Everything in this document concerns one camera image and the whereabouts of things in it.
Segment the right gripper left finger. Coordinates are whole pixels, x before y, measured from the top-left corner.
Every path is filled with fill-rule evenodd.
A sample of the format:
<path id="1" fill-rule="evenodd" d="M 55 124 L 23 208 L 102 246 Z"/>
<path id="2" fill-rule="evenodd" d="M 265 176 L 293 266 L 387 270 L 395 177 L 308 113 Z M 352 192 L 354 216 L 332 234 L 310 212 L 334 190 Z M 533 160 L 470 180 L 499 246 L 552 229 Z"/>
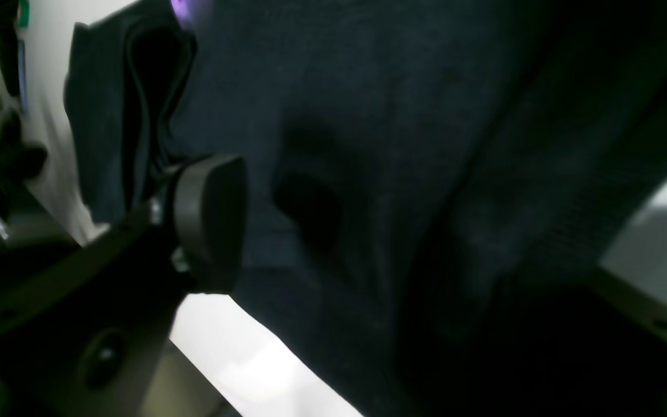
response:
<path id="1" fill-rule="evenodd" d="M 190 294 L 241 268 L 248 170 L 215 154 L 69 253 L 0 253 L 0 416 L 137 416 Z"/>

